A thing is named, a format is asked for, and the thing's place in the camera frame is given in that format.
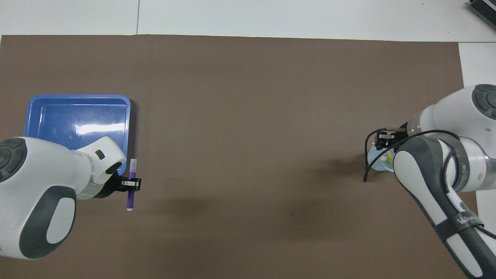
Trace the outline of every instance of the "white tile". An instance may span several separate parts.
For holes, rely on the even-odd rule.
[[[0,1],[0,34],[136,34],[138,0]]]
[[[141,0],[139,34],[496,42],[467,0]]]
[[[465,86],[496,84],[496,43],[459,44]],[[477,208],[486,229],[496,231],[496,190],[478,191]]]

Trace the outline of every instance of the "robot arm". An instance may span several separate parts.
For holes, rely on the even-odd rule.
[[[496,239],[457,195],[496,188],[495,120],[496,86],[471,86],[419,113],[405,125],[408,135],[378,137],[376,144],[396,150],[396,178],[469,278],[496,278]],[[428,133],[439,130],[460,137]],[[412,137],[419,132],[427,134]]]
[[[124,162],[109,137],[78,150],[34,138],[0,142],[0,256],[36,259],[54,251],[72,229],[76,200],[123,189],[115,172]],[[126,191],[139,190],[139,182]]]

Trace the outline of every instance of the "marker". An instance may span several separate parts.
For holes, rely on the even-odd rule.
[[[131,159],[129,162],[129,178],[136,178],[136,159]],[[131,211],[134,208],[134,191],[127,192],[127,211]]]

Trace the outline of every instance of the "blue tray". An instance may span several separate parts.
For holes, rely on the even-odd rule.
[[[37,95],[28,104],[24,136],[71,150],[108,136],[127,158],[130,109],[124,95]],[[117,172],[125,169],[126,163]]]

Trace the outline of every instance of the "velcro strap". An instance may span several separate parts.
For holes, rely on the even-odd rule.
[[[444,241],[466,228],[477,225],[484,224],[473,211],[467,210],[455,216],[448,217],[448,219],[435,226],[434,229],[441,241]]]

